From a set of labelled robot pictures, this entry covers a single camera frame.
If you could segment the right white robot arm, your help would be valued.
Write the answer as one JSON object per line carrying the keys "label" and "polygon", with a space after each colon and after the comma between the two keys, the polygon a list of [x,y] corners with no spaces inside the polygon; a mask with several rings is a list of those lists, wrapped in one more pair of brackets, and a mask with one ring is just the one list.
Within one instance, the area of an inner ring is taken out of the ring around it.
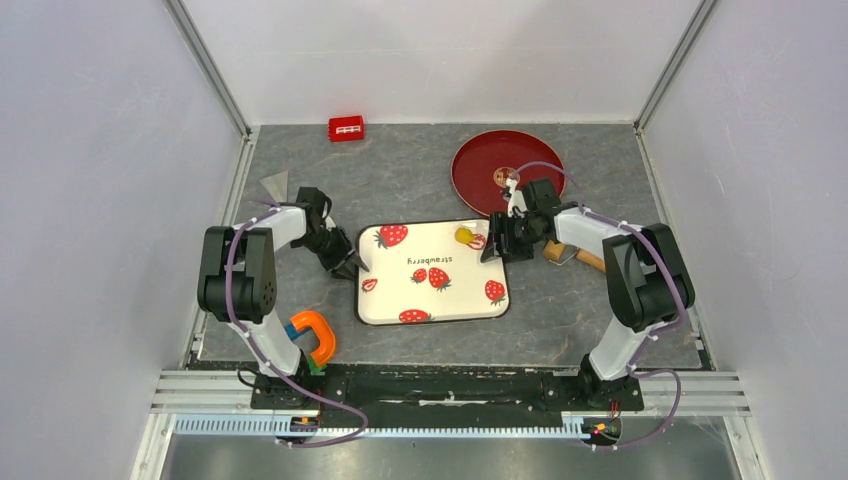
{"label": "right white robot arm", "polygon": [[612,320],[587,357],[577,382],[580,400],[602,408],[630,375],[646,340],[684,320],[694,287],[670,227],[613,220],[582,203],[564,203],[548,179],[525,185],[509,178],[506,208],[489,217],[480,260],[530,260],[542,241],[585,251],[604,264]]}

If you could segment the yellow dough piece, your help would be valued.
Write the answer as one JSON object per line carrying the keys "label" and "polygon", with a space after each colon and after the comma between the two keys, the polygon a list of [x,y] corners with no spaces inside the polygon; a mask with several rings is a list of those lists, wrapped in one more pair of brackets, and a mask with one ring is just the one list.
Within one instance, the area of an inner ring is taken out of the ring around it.
{"label": "yellow dough piece", "polygon": [[454,233],[455,240],[463,245],[468,245],[474,241],[475,234],[468,228],[460,227]]}

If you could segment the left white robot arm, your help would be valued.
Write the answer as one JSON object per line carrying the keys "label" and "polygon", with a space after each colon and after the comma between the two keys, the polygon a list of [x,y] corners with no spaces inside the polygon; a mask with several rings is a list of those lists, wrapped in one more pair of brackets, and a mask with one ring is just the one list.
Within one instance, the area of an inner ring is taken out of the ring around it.
{"label": "left white robot arm", "polygon": [[200,309],[239,335],[262,374],[279,376],[276,396],[291,408],[311,401],[314,383],[298,371],[303,353],[276,312],[276,253],[305,248],[335,279],[354,281],[369,270],[331,210],[332,200],[322,190],[301,187],[293,202],[273,203],[241,224],[209,227],[203,236]]}

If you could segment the wooden dough roller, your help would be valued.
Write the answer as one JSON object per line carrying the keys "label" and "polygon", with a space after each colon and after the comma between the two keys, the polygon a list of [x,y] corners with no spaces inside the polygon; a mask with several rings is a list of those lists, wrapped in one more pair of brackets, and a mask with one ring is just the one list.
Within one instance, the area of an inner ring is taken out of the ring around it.
{"label": "wooden dough roller", "polygon": [[585,249],[568,246],[553,240],[547,241],[542,250],[542,255],[548,262],[557,266],[563,266],[569,261],[575,260],[602,273],[606,272],[605,262],[602,258]]}

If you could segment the white strawberry tray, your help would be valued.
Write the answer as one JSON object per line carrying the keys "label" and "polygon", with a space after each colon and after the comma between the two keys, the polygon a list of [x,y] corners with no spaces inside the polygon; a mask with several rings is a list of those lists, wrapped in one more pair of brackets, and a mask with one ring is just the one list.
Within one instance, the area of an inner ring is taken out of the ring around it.
{"label": "white strawberry tray", "polygon": [[[468,245],[455,231],[474,234]],[[488,320],[510,307],[501,260],[481,263],[489,222],[483,219],[370,225],[357,251],[370,271],[360,271],[356,315],[370,326]]]}

